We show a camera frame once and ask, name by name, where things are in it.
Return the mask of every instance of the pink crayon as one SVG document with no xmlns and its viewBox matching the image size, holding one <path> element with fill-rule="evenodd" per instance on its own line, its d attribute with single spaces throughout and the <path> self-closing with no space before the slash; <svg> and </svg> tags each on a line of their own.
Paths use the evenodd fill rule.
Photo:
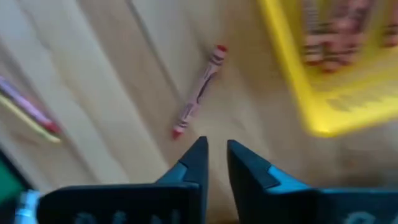
<svg viewBox="0 0 398 224">
<path fill-rule="evenodd" d="M 41 127 L 51 131 L 53 133 L 59 132 L 59 127 L 43 112 L 37 109 L 32 103 L 30 103 L 22 94 L 5 78 L 0 76 L 0 92 L 4 93 L 4 96 L 8 97 L 11 101 L 22 109 L 23 112 L 28 114 L 33 120 L 38 122 Z"/>
<path fill-rule="evenodd" d="M 226 53 L 227 48 L 222 45 L 217 45 L 217 48 L 214 49 L 206 70 L 203 76 L 198 81 L 198 86 L 196 87 L 193 95 L 185 105 L 184 110 L 178 119 L 178 123 L 173 127 L 173 139 L 177 139 L 185 131 L 196 110 L 199 109 L 203 94 L 211 79 L 217 74 L 218 70 L 220 69 Z"/>
</svg>

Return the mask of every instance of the red crayon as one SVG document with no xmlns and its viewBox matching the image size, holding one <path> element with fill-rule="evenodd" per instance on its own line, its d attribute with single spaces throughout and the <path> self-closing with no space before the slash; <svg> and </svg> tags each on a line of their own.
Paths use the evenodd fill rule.
<svg viewBox="0 0 398 224">
<path fill-rule="evenodd" d="M 218 70 L 220 69 L 221 64 L 224 61 L 226 52 L 227 48 L 222 45 L 217 45 L 217 48 L 214 49 L 206 70 L 203 76 L 198 81 L 197 88 L 185 105 L 184 110 L 178 119 L 178 123 L 173 127 L 173 139 L 177 139 L 185 131 L 190 120 L 193 118 L 194 113 L 197 109 L 199 109 L 203 94 L 211 79 L 217 74 Z"/>
</svg>

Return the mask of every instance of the crayon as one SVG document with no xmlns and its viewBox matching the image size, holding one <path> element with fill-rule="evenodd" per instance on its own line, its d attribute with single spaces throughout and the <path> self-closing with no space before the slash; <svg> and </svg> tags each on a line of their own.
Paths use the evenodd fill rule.
<svg viewBox="0 0 398 224">
<path fill-rule="evenodd" d="M 12 100 L 24 113 L 28 114 L 34 121 L 39 123 L 45 129 L 53 133 L 59 132 L 58 126 L 46 115 L 37 109 L 32 103 L 26 100 L 22 94 L 9 83 L 5 78 L 0 76 L 0 92 Z"/>
<path fill-rule="evenodd" d="M 204 74 L 199 79 L 197 88 L 185 105 L 183 113 L 178 119 L 178 123 L 173 127 L 173 139 L 177 139 L 185 131 L 195 112 L 197 111 L 197 109 L 199 109 L 203 94 L 211 79 L 217 74 L 218 70 L 220 69 L 226 53 L 227 48 L 222 45 L 217 45 L 217 48 L 214 49 L 213 54 L 211 55 L 208 65 L 204 71 Z"/>
<path fill-rule="evenodd" d="M 325 61 L 323 63 L 323 71 L 327 73 L 333 73 L 337 71 L 341 66 L 341 56 L 343 53 L 344 46 L 344 35 L 334 35 L 334 40 L 326 47 Z"/>
<path fill-rule="evenodd" d="M 348 13 L 351 3 L 355 0 L 334 0 L 331 6 L 330 13 L 330 29 L 334 32 L 340 32 L 342 29 L 339 26 Z"/>
<path fill-rule="evenodd" d="M 19 119 L 23 120 L 27 125 L 29 125 L 34 131 L 39 133 L 45 139 L 53 143 L 59 143 L 61 141 L 53 133 L 47 131 L 41 125 L 38 125 L 30 116 L 27 116 L 18 106 L 16 106 L 8 97 L 0 94 L 0 103 L 5 107 L 9 108 Z"/>
<path fill-rule="evenodd" d="M 398 0 L 395 0 L 392 15 L 384 35 L 384 45 L 386 47 L 393 47 L 398 44 Z"/>
<path fill-rule="evenodd" d="M 304 60 L 315 65 L 322 60 L 322 34 L 315 0 L 302 0 L 305 26 Z"/>
<path fill-rule="evenodd" d="M 355 29 L 358 23 L 362 21 L 370 11 L 371 2 L 373 2 L 373 0 L 349 0 L 347 15 L 335 24 L 336 30 L 340 32 Z"/>
<path fill-rule="evenodd" d="M 332 4 L 329 23 L 325 24 L 328 34 L 325 37 L 326 52 L 323 71 L 327 73 L 335 72 L 341 67 L 340 58 L 343 53 L 345 35 L 338 32 L 335 24 L 348 13 L 349 1 L 337 0 L 333 1 Z"/>
<path fill-rule="evenodd" d="M 346 50 L 342 56 L 342 61 L 345 64 L 351 64 L 356 60 L 359 49 L 365 41 L 365 30 L 369 24 L 372 6 L 375 0 L 368 1 L 366 8 L 357 13 L 355 17 L 351 18 L 352 29 L 349 31 L 349 36 L 346 38 Z"/>
</svg>

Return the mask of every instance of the wood grain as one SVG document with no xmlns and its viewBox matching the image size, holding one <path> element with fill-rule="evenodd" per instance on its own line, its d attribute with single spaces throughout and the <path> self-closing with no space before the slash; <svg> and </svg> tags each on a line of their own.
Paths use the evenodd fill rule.
<svg viewBox="0 0 398 224">
<path fill-rule="evenodd" d="M 0 108 L 7 155 L 44 191 L 152 182 L 200 135 L 210 144 L 211 223 L 237 219 L 228 139 L 314 186 L 397 185 L 396 121 L 334 139 L 308 135 L 255 0 L 0 0 L 0 43 L 0 73 L 64 131 L 62 144 L 50 144 Z M 172 141 L 215 44 L 228 46 L 227 59 Z"/>
</svg>

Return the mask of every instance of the crayons in basket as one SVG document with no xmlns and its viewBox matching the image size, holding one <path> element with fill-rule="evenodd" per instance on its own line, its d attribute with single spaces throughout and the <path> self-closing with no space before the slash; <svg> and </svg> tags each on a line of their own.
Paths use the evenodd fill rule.
<svg viewBox="0 0 398 224">
<path fill-rule="evenodd" d="M 377 0 L 331 0 L 322 21 L 316 0 L 302 3 L 304 51 L 309 65 L 321 63 L 324 72 L 333 73 L 355 63 L 366 40 L 366 29 Z M 398 44 L 398 0 L 386 26 L 384 45 Z"/>
</svg>

